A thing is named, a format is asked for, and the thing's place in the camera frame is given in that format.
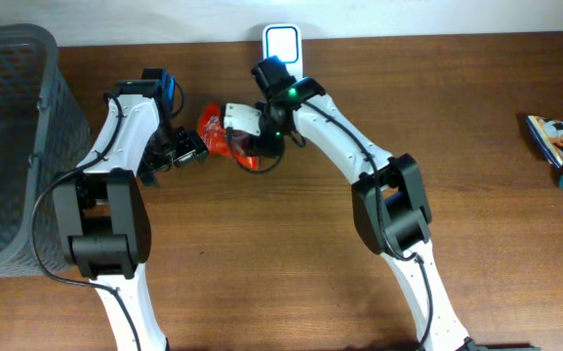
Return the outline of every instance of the gray bin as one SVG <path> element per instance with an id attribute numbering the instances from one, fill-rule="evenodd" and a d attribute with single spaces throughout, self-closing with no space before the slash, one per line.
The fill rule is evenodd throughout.
<path id="1" fill-rule="evenodd" d="M 88 122 L 58 70 L 54 37 L 32 24 L 0 26 L 0 277 L 39 273 L 28 245 L 34 201 L 90 146 Z M 67 266 L 51 196 L 36 219 L 36 243 L 50 270 Z"/>

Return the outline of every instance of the red package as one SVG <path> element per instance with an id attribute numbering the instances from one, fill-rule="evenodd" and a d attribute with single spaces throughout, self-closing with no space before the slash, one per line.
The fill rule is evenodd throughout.
<path id="1" fill-rule="evenodd" d="M 210 155 L 221 155 L 232 158 L 229 145 L 226 143 L 225 130 L 221 123 L 221 109 L 215 102 L 209 103 L 205 107 L 205 111 L 199 118 L 196 127 L 196 133 L 201 136 L 203 142 L 210 151 Z M 233 140 L 239 141 L 240 136 L 235 136 Z M 256 171 L 260 165 L 258 157 L 242 156 L 235 146 L 233 146 L 233 154 L 235 158 L 244 167 L 249 170 Z"/>

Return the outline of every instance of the brown wooden surface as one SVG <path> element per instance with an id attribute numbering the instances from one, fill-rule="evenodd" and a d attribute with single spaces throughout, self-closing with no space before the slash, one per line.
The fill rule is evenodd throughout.
<path id="1" fill-rule="evenodd" d="M 563 33 L 306 41 L 304 72 L 359 130 L 420 163 L 452 303 L 482 343 L 563 350 L 563 191 L 522 113 L 563 119 Z M 259 43 L 65 48 L 60 70 L 94 133 L 101 93 L 148 66 L 209 101 L 261 98 Z M 174 349 L 339 350 L 414 338 L 386 264 L 361 243 L 349 187 L 313 145 L 269 175 L 211 157 L 145 188 L 148 283 Z M 67 276 L 77 277 L 70 271 Z M 110 350 L 97 294 L 0 280 L 0 349 Z"/>

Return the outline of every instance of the table surface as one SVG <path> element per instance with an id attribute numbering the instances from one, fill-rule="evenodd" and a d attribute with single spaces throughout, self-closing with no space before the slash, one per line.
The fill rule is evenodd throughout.
<path id="1" fill-rule="evenodd" d="M 421 165 L 435 258 L 480 343 L 563 350 L 563 191 L 523 116 L 563 120 L 563 33 L 305 41 L 304 72 L 377 145 Z M 96 135 L 101 93 L 165 67 L 187 93 L 178 123 L 210 101 L 252 103 L 260 43 L 60 49 Z M 415 337 L 387 265 L 353 226 L 350 189 L 313 144 L 268 175 L 210 157 L 142 197 L 148 284 L 178 350 L 340 350 Z M 68 277 L 79 277 L 70 270 Z M 110 350 L 97 294 L 42 277 L 0 279 L 0 349 Z"/>

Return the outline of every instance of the red plastic wrapper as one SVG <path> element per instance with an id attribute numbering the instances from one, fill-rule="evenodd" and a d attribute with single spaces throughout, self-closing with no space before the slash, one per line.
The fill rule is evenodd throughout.
<path id="1" fill-rule="evenodd" d="M 203 111 L 199 118 L 196 133 L 198 133 L 203 142 L 205 142 L 205 145 L 210 151 L 210 155 L 221 155 L 233 158 L 229 150 L 229 145 L 226 142 L 225 130 L 221 122 L 221 109 L 217 103 L 212 102 L 205 107 L 205 111 Z M 233 147 L 234 156 L 244 167 L 256 171 L 260 165 L 259 158 L 246 157 L 239 152 L 240 140 L 244 139 L 246 139 L 246 135 L 240 136 L 237 134 L 233 137 L 231 146 Z"/>

